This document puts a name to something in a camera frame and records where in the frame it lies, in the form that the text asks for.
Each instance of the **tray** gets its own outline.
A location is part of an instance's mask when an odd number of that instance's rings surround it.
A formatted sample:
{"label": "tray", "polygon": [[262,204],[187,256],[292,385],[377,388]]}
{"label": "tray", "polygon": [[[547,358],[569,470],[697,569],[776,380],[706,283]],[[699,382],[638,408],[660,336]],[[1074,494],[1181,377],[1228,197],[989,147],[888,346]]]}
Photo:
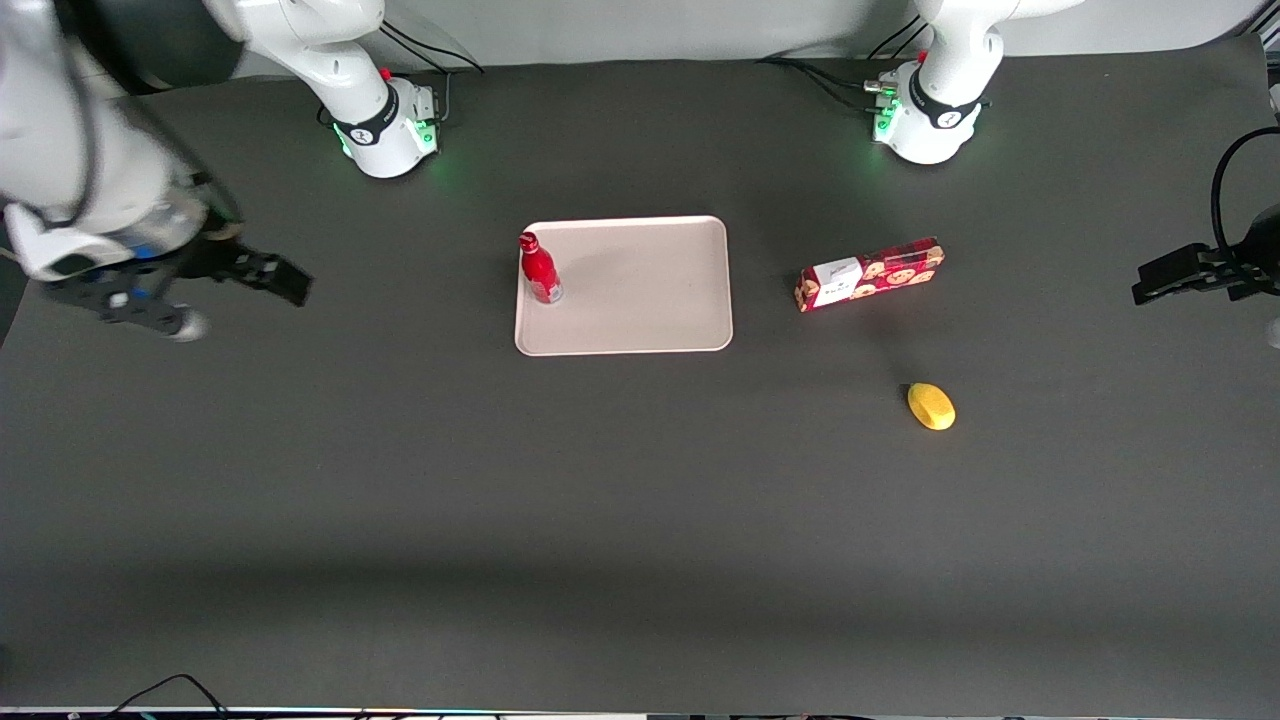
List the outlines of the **tray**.
{"label": "tray", "polygon": [[728,233],[710,215],[534,223],[564,286],[534,300],[516,269],[516,347],[530,356],[709,352],[733,338]]}

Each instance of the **cable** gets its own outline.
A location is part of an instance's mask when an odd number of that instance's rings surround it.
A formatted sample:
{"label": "cable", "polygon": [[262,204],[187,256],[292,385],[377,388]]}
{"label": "cable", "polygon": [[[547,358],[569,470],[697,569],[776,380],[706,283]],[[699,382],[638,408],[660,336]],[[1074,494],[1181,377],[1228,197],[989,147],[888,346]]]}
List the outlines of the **cable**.
{"label": "cable", "polygon": [[884,46],[888,45],[890,42],[893,42],[895,37],[897,37],[897,36],[902,35],[904,32],[911,29],[911,26],[914,26],[915,20],[918,20],[918,19],[920,19],[920,15],[915,15],[914,18],[911,18],[911,22],[906,23],[905,26],[902,26],[901,28],[899,28],[897,32],[895,32],[893,35],[891,35],[891,36],[886,37],[883,41],[881,41],[881,44],[877,45],[874,50],[872,50],[870,53],[867,54],[867,59],[868,60],[874,60],[877,53],[879,53],[881,50],[883,50]]}
{"label": "cable", "polygon": [[131,694],[124,702],[122,702],[120,705],[116,705],[115,710],[108,712],[102,717],[105,719],[105,717],[111,717],[114,715],[119,715],[119,712],[122,710],[124,710],[125,707],[133,705],[133,701],[136,701],[140,697],[150,693],[151,691],[163,688],[164,685],[166,685],[166,684],[169,684],[169,683],[172,683],[174,680],[178,680],[178,679],[187,680],[192,685],[196,685],[196,689],[200,691],[201,694],[204,694],[206,700],[209,700],[209,703],[214,707],[214,712],[218,714],[219,720],[227,720],[227,706],[223,705],[216,697],[214,697],[214,693],[209,692],[209,688],[206,688],[205,685],[201,685],[200,680],[192,678],[191,675],[188,675],[186,673],[178,673],[177,675],[169,675],[168,678],[165,678],[164,680],[160,680],[159,683],[151,685],[150,688]]}
{"label": "cable", "polygon": [[396,31],[396,33],[399,35],[399,36],[402,36],[402,37],[404,37],[404,40],[412,42],[413,45],[417,45],[419,47],[421,47],[424,50],[430,50],[431,53],[439,53],[440,55],[448,55],[451,58],[457,58],[458,60],[462,60],[463,63],[466,63],[466,64],[471,65],[472,68],[480,70],[480,74],[484,74],[484,68],[481,68],[479,63],[476,63],[471,58],[467,58],[466,55],[462,55],[460,53],[454,53],[453,50],[445,50],[444,47],[436,47],[434,45],[428,45],[428,44],[420,41],[420,40],[416,40],[412,35],[402,31],[401,28],[393,26],[392,23],[389,23],[387,20],[383,20],[383,24],[387,26],[387,27],[389,27],[390,29]]}
{"label": "cable", "polygon": [[919,36],[920,36],[920,33],[922,33],[922,32],[924,32],[924,28],[927,28],[927,27],[929,27],[929,23],[924,23],[923,26],[918,27],[918,28],[915,29],[915,32],[913,32],[913,33],[911,33],[911,37],[908,37],[908,38],[906,38],[906,42],[904,42],[904,44],[899,45],[899,46],[897,46],[897,50],[895,50],[895,51],[893,51],[893,54],[892,54],[892,55],[890,55],[890,58],[897,58],[897,55],[899,55],[899,54],[900,54],[900,53],[901,53],[902,50],[906,50],[906,46],[908,46],[908,45],[910,45],[913,40],[915,40],[916,37],[919,37]]}
{"label": "cable", "polygon": [[449,119],[449,108],[452,108],[453,105],[452,102],[449,102],[449,94],[452,88],[453,88],[453,73],[447,73],[444,76],[444,111],[440,113],[439,118],[436,118],[435,120],[436,123],[443,123],[444,120]]}
{"label": "cable", "polygon": [[388,27],[390,27],[390,26],[387,26],[387,24],[384,24],[383,27],[378,28],[378,31],[379,31],[379,32],[381,32],[383,35],[385,35],[387,37],[392,38],[392,42],[394,42],[396,45],[399,45],[401,47],[403,47],[406,53],[408,53],[408,54],[413,55],[413,56],[415,56],[415,58],[417,58],[419,60],[422,60],[422,61],[424,61],[424,63],[426,63],[428,65],[431,65],[431,67],[433,67],[433,68],[435,68],[436,70],[439,70],[439,72],[442,72],[442,73],[444,73],[444,74],[449,74],[449,70],[447,70],[447,69],[444,69],[443,67],[440,67],[440,64],[439,64],[439,63],[436,63],[435,60],[433,60],[433,59],[428,58],[426,55],[424,55],[424,54],[419,53],[417,50],[413,50],[413,49],[412,49],[412,47],[410,47],[408,45],[404,45],[404,41],[403,41],[403,40],[401,40],[401,38],[396,37],[394,35],[392,35],[392,33],[390,33],[390,32],[389,32],[389,31],[387,29]]}
{"label": "cable", "polygon": [[1233,252],[1231,247],[1226,243],[1226,233],[1222,232],[1222,178],[1226,177],[1226,167],[1231,164],[1231,158],[1235,156],[1240,147],[1244,147],[1244,145],[1251,140],[1262,137],[1263,135],[1280,135],[1280,127],[1272,126],[1247,132],[1233,142],[1231,146],[1226,149],[1226,152],[1222,154],[1222,158],[1217,161],[1217,168],[1213,169],[1213,186],[1210,190],[1208,213],[1210,222],[1213,225],[1213,241],[1217,242],[1217,250],[1222,255],[1222,260],[1226,265],[1231,268],[1236,275],[1244,279],[1245,284],[1253,290],[1267,295],[1280,295],[1280,290],[1253,277],[1253,273],[1244,272],[1240,261],[1235,258],[1235,252]]}
{"label": "cable", "polygon": [[[63,5],[58,4],[56,9],[61,10],[61,8]],[[63,29],[63,37],[59,42],[63,55],[63,72],[67,76],[67,82],[72,86],[79,110],[81,136],[84,140],[84,172],[81,176],[79,197],[76,200],[70,217],[65,220],[47,224],[50,228],[69,228],[84,217],[84,211],[88,210],[90,204],[93,202],[93,195],[97,192],[99,146],[97,127],[93,124],[93,104],[88,90],[84,87],[84,79],[79,76],[79,70],[76,67],[76,58],[72,55],[70,41],[77,40],[79,35],[76,32],[76,26],[68,17],[68,13],[56,12],[56,15],[58,23]]]}
{"label": "cable", "polygon": [[801,72],[804,72],[804,77],[812,79],[814,82],[814,85],[817,85],[818,87],[820,87],[822,91],[826,92],[827,95],[829,95],[831,99],[835,100],[836,102],[840,102],[845,108],[850,108],[850,109],[854,109],[854,110],[859,110],[860,109],[856,104],[854,104],[852,101],[850,101],[847,97],[841,97],[838,94],[836,94],[836,91],[832,90],[827,83],[822,82],[822,78],[819,78],[818,76],[810,74],[810,73],[808,73],[805,70],[801,70]]}
{"label": "cable", "polygon": [[833,76],[833,74],[828,73],[827,70],[819,68],[818,65],[814,65],[813,63],[806,63],[804,60],[796,60],[794,58],[781,58],[781,56],[776,56],[776,55],[769,55],[768,58],[760,58],[759,60],[756,60],[756,63],[762,63],[762,64],[765,64],[765,65],[781,65],[783,68],[796,68],[799,70],[805,70],[805,72],[820,76],[823,79],[831,82],[832,85],[838,85],[840,87],[850,87],[850,88],[855,88],[855,90],[861,90],[861,87],[863,87],[863,83],[860,83],[860,82],[854,82],[854,81],[850,81],[850,79],[845,79],[845,78]]}
{"label": "cable", "polygon": [[[444,74],[444,111],[440,113],[440,117],[435,118],[435,120],[433,120],[433,122],[435,122],[435,123],[443,123],[444,120],[449,119],[449,110],[452,108],[452,104],[449,102],[449,96],[452,95],[452,90],[453,90],[453,74],[454,74],[453,70],[447,70],[447,69],[442,68],[438,63],[435,63],[434,60],[431,60],[426,55],[419,53],[417,50],[413,50],[408,45],[404,45],[404,42],[402,42],[401,38],[396,37],[390,32],[387,32],[387,28],[389,28],[389,27],[392,27],[392,26],[387,24],[385,27],[381,27],[379,29],[383,32],[383,35],[385,35],[387,37],[392,38],[392,42],[394,42],[396,45],[399,45],[401,47],[403,47],[406,53],[412,54],[413,56],[421,59],[424,63],[431,65],[433,68],[435,68],[436,70],[440,70],[440,73]],[[316,122],[321,122],[320,120],[320,110],[316,110]]]}

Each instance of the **white wall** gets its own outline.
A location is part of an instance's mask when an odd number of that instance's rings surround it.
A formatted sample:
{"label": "white wall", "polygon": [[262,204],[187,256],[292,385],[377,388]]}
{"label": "white wall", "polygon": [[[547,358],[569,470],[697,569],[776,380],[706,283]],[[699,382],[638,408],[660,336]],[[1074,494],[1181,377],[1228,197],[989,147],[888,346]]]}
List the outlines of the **white wall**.
{"label": "white wall", "polygon": [[[1262,4],[1087,0],[1001,32],[1010,55],[1171,50],[1230,32]],[[453,46],[452,36],[490,65],[744,59],[786,49],[852,56],[914,14],[909,0],[388,0],[388,18],[402,29],[433,45]],[[422,67],[380,36],[362,42],[379,61]],[[242,74],[271,68],[255,58]]]}

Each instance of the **gray table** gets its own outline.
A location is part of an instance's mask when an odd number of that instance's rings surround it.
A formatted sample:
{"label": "gray table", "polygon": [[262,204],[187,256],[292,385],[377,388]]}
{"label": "gray table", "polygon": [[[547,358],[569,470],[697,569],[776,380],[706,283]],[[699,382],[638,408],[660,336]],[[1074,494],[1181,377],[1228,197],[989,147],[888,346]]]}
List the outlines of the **gray table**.
{"label": "gray table", "polygon": [[[301,85],[156,99],[317,281],[303,310],[183,290],[215,323],[188,346],[27,297],[4,701],[184,670],[241,706],[1275,717],[1277,305],[1129,297],[1272,122],[1257,41],[1010,60],[989,96],[918,168],[781,68],[504,68],[390,182]],[[1240,156],[1233,236],[1277,161]],[[516,352],[527,223],[699,213],[727,350]],[[934,282],[792,306],[803,265],[934,233]]]}

